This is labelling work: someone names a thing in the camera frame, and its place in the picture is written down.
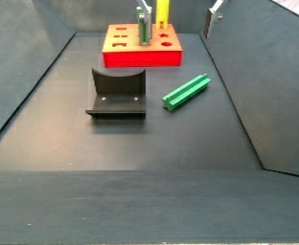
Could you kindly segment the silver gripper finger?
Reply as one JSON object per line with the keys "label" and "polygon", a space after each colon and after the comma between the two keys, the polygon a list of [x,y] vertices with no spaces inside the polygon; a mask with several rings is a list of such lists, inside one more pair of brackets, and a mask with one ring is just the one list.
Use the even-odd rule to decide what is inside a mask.
{"label": "silver gripper finger", "polygon": [[138,2],[138,6],[142,8],[144,13],[144,18],[148,19],[152,13],[152,7],[150,7],[146,3],[146,0],[135,0]]}
{"label": "silver gripper finger", "polygon": [[203,29],[203,36],[206,38],[210,38],[214,24],[218,21],[218,19],[222,17],[222,14],[219,13],[219,9],[223,6],[223,4],[225,4],[225,0],[217,0],[214,6],[207,10],[205,29]]}

